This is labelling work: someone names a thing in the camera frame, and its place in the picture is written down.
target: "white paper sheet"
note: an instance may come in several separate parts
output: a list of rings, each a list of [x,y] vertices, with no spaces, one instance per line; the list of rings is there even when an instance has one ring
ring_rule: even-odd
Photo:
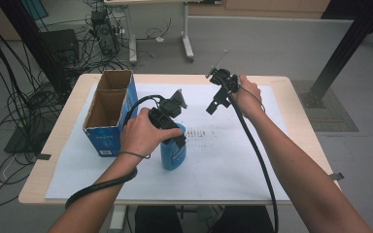
[[[67,199],[91,185],[113,158],[97,155],[82,130],[93,92],[77,118],[59,156],[47,199]],[[235,112],[219,106],[210,116],[206,108],[219,86],[210,84],[137,84],[138,97],[160,94],[169,98],[179,88],[187,109],[175,119],[186,127],[186,159],[173,171],[162,168],[159,147],[152,158],[138,166],[138,176],[126,183],[118,200],[128,201],[252,201],[271,200],[258,159]],[[266,113],[287,133],[271,86],[260,86]],[[153,107],[148,101],[140,107]],[[246,120],[268,169],[277,200],[288,201],[278,183],[265,150],[251,123]]]

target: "person's arm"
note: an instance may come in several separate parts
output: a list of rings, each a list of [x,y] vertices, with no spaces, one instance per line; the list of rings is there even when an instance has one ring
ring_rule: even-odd
[[[260,90],[245,75],[234,94],[254,125],[278,180],[310,232],[372,232],[328,174],[261,109]]]
[[[155,128],[148,113],[149,109],[142,109],[135,119],[130,119],[125,125],[120,134],[121,151],[146,156],[160,142],[183,134],[179,128]],[[141,160],[142,158],[132,154],[120,154],[95,183],[123,177],[131,173]],[[123,184],[104,188],[78,199],[57,220],[50,232],[99,232],[122,186]]]

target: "blue cardboard box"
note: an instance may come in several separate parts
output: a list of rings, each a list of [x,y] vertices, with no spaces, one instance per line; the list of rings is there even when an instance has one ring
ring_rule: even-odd
[[[117,156],[123,121],[136,101],[138,95],[132,71],[102,74],[84,122],[84,133],[100,156]],[[131,117],[136,117],[137,113],[135,110]]]

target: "blue spray bottle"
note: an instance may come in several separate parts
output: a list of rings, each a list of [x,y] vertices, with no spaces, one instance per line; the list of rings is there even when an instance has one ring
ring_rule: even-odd
[[[180,127],[183,132],[186,132],[186,128],[177,123],[178,127]],[[161,159],[162,159],[162,166],[166,170],[174,170],[184,162],[184,159],[187,155],[187,145],[184,145],[181,148],[178,148],[175,140],[171,139],[168,144],[161,143]]]

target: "table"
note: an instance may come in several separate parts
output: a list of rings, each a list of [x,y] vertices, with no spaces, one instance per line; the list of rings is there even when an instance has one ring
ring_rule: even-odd
[[[49,160],[37,160],[20,195],[19,201],[24,204],[62,204],[65,201],[49,200],[45,198],[51,183],[58,157],[71,134],[73,125],[84,105],[86,97],[93,86],[100,79],[99,74],[85,74],[78,79],[59,119],[51,132],[42,153],[50,154]],[[134,74],[135,83],[200,83],[211,84],[204,75],[147,75]],[[328,161],[322,151],[320,143],[298,97],[286,77],[249,76],[249,79],[261,85],[270,85],[275,93],[283,120],[287,126],[289,137],[305,150],[326,171],[332,174]],[[259,203],[245,202],[240,204]],[[117,204],[135,204],[117,202]],[[207,204],[202,202],[188,202],[187,204]]]
[[[155,4],[155,3],[184,3],[184,31],[181,32],[184,48],[186,50],[186,58],[193,61],[193,51],[190,45],[189,36],[187,35],[187,15],[188,1],[199,2],[200,0],[104,0],[105,4],[111,6],[120,6],[126,18],[126,27],[129,34],[129,62],[134,65],[137,62],[136,54],[136,38],[132,31],[131,14],[129,13],[129,5],[132,4]]]

